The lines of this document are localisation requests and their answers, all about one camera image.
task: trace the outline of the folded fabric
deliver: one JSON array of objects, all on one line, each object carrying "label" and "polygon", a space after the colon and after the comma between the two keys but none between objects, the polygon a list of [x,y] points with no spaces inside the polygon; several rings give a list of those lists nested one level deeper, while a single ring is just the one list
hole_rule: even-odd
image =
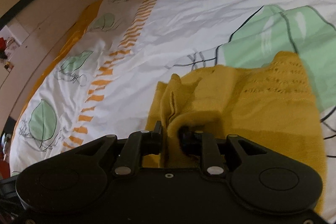
[{"label": "folded fabric", "polygon": [[[299,56],[279,52],[269,66],[257,69],[222,65],[201,68],[168,84],[159,82],[146,129],[163,126],[159,157],[146,156],[147,167],[197,166],[185,155],[177,136],[182,126],[212,133],[237,134],[314,168],[326,179],[326,157],[319,112]],[[320,198],[315,210],[322,211]]]}]

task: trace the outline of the orange fabric edge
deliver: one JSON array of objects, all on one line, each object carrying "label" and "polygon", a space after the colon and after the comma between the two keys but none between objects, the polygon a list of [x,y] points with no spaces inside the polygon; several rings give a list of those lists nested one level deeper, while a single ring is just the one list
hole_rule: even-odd
[{"label": "orange fabric edge", "polygon": [[12,140],[14,140],[16,127],[18,125],[19,120],[21,119],[21,116],[23,112],[26,110],[29,101],[35,94],[35,92],[38,90],[38,88],[42,85],[44,79],[51,73],[51,71],[54,69],[54,67],[68,54],[68,52],[71,50],[71,48],[82,38],[82,36],[85,34],[87,27],[91,24],[91,22],[97,17],[98,11],[100,8],[101,3],[103,0],[98,0],[92,4],[90,4],[88,7],[84,9],[82,14],[79,16],[76,23],[69,29],[68,31],[68,39],[62,49],[60,50],[58,56],[55,58],[55,60],[46,68],[46,70],[42,73],[42,75],[38,78],[35,85],[29,92],[29,95],[26,99],[26,103],[20,113],[19,118],[17,119],[17,122],[14,127],[13,137]]}]

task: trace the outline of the silver screw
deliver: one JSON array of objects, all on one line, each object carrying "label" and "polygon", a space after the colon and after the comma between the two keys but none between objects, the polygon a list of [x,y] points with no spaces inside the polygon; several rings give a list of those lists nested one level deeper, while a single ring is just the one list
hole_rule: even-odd
[{"label": "silver screw", "polygon": [[171,178],[173,178],[173,177],[174,177],[174,175],[173,175],[173,174],[170,174],[170,173],[168,173],[168,174],[165,174],[165,177],[166,177],[166,178],[168,178],[168,179],[171,179]]},{"label": "silver screw", "polygon": [[124,175],[129,175],[132,172],[132,170],[130,169],[130,167],[127,167],[127,166],[119,166],[115,168],[114,172],[117,175],[124,176]]},{"label": "silver screw", "polygon": [[222,167],[219,166],[211,166],[207,169],[207,172],[210,175],[220,175],[224,173],[224,169]]}]

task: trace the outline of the mustard yellow sweater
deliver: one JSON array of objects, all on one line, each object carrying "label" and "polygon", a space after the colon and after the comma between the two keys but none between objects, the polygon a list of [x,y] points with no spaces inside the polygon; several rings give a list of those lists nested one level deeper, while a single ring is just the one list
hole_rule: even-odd
[{"label": "mustard yellow sweater", "polygon": [[[144,158],[147,167],[196,166],[183,154],[181,126],[216,138],[237,134],[314,168],[326,179],[326,158],[315,97],[297,54],[279,52],[270,65],[239,69],[217,65],[159,82],[147,121],[161,121],[164,149]],[[321,213],[320,198],[316,211]]]}]

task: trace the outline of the bed sheet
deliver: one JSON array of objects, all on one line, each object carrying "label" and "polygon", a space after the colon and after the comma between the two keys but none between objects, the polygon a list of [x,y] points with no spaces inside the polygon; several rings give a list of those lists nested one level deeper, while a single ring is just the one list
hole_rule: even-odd
[{"label": "bed sheet", "polygon": [[324,84],[315,87],[328,155],[322,216],[335,222],[335,1],[104,0],[19,119],[12,173],[106,134],[127,138],[144,129],[157,82],[173,73],[215,64],[258,67],[278,50],[299,48],[310,80],[322,75],[317,82]]}]

